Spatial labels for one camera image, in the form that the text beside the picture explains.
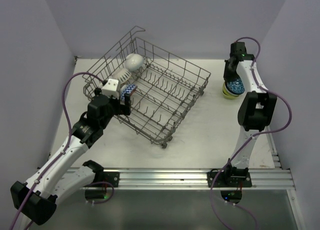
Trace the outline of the lime green bowl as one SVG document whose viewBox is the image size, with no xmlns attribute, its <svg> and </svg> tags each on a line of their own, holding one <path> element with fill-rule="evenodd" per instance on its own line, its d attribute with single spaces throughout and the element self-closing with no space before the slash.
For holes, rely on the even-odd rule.
<svg viewBox="0 0 320 230">
<path fill-rule="evenodd" d="M 237 99 L 239 97 L 239 95 L 229 93 L 225 89 L 222 90 L 222 95 L 224 98 L 230 99 L 230 100 Z"/>
<path fill-rule="evenodd" d="M 230 95 L 230 93 L 225 89 L 225 86 L 222 87 L 222 94 L 225 98 L 228 98 L 228 99 L 233 99 L 233 96 Z"/>
</svg>

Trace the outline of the aluminium mounting rail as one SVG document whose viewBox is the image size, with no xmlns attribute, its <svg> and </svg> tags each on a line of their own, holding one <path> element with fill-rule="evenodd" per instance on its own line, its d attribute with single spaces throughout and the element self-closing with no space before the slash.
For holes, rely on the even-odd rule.
<svg viewBox="0 0 320 230">
<path fill-rule="evenodd" d="M 104 169 L 71 168 L 59 175 L 47 172 L 39 184 L 53 194 L 106 181 L 120 190 L 292 190 L 291 172 L 281 169 L 249 170 L 244 179 L 224 180 L 216 170 L 208 169 Z"/>
</svg>

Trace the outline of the white bowl with dark stripes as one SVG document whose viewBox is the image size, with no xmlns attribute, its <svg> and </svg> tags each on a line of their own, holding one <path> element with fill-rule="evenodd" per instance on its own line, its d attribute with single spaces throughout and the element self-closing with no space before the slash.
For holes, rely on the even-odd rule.
<svg viewBox="0 0 320 230">
<path fill-rule="evenodd" d="M 116 79 L 119 81 L 119 84 L 124 84 L 129 78 L 132 76 L 132 73 L 126 68 L 117 69 L 113 75 L 112 79 Z"/>
</svg>

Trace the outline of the plain white bowl at back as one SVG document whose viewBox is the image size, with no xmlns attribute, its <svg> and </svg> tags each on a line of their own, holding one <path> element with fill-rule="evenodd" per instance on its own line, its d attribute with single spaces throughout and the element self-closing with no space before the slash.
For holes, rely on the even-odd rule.
<svg viewBox="0 0 320 230">
<path fill-rule="evenodd" d="M 144 58 L 141 55 L 135 53 L 129 54 L 124 62 L 125 68 L 129 71 L 138 70 L 140 67 L 142 67 L 143 64 Z"/>
</svg>

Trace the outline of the red lattice pattern bowl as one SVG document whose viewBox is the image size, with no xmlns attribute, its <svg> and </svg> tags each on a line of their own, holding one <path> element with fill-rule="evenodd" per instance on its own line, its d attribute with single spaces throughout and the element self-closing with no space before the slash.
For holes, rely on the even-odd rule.
<svg viewBox="0 0 320 230">
<path fill-rule="evenodd" d="M 245 92 L 243 82 L 239 77 L 237 79 L 227 81 L 225 86 L 230 93 L 235 95 L 242 95 Z"/>
</svg>

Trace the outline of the blue floral pattern bowl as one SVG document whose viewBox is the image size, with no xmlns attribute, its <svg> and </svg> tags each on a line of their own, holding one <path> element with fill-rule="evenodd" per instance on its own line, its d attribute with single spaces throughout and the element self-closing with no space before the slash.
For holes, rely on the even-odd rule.
<svg viewBox="0 0 320 230">
<path fill-rule="evenodd" d="M 232 98 L 237 98 L 240 96 L 240 94 L 234 94 L 233 92 L 229 91 L 227 89 L 227 86 L 226 86 L 226 83 L 224 82 L 223 85 L 222 85 L 222 93 L 228 97 L 232 97 Z"/>
</svg>

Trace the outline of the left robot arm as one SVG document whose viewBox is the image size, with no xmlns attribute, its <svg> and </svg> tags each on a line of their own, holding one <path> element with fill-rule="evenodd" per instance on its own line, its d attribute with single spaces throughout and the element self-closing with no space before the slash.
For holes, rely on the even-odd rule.
<svg viewBox="0 0 320 230">
<path fill-rule="evenodd" d="M 55 154 L 25 182 L 16 181 L 10 188 L 16 215 L 24 214 L 40 226 L 55 213 L 58 204 L 84 186 L 113 185 L 104 181 L 103 167 L 86 161 L 72 176 L 64 178 L 69 167 L 103 135 L 113 116 L 131 113 L 131 95 L 124 100 L 104 95 L 97 88 L 87 111 L 73 125 Z"/>
</svg>

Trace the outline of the blue zigzag pattern bowl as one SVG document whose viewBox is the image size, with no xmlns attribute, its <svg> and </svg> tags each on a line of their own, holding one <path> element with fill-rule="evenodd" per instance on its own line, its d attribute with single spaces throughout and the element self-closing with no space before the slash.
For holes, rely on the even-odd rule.
<svg viewBox="0 0 320 230">
<path fill-rule="evenodd" d="M 124 102 L 125 100 L 125 94 L 129 94 L 130 96 L 133 94 L 133 92 L 137 89 L 137 85 L 135 84 L 125 84 L 120 89 L 120 100 Z"/>
</svg>

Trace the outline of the lime green bowl front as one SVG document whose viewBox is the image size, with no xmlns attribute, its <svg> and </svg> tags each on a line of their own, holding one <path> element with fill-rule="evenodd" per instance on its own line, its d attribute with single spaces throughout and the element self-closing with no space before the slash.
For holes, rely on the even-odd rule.
<svg viewBox="0 0 320 230">
<path fill-rule="evenodd" d="M 229 93 L 225 89 L 222 90 L 222 95 L 224 98 L 230 99 L 230 100 L 237 99 L 239 97 L 239 95 Z"/>
</svg>

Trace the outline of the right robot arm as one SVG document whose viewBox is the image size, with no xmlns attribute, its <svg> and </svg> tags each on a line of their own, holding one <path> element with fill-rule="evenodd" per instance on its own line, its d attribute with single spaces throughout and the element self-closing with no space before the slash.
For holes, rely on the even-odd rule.
<svg viewBox="0 0 320 230">
<path fill-rule="evenodd" d="M 227 187 L 251 187 L 250 158 L 258 134 L 271 123 L 277 97 L 264 90 L 265 86 L 257 72 L 255 56 L 247 53 L 244 42 L 230 45 L 229 59 L 225 61 L 222 93 L 227 98 L 244 95 L 238 110 L 239 137 L 227 166 L 221 173 L 222 183 Z"/>
</svg>

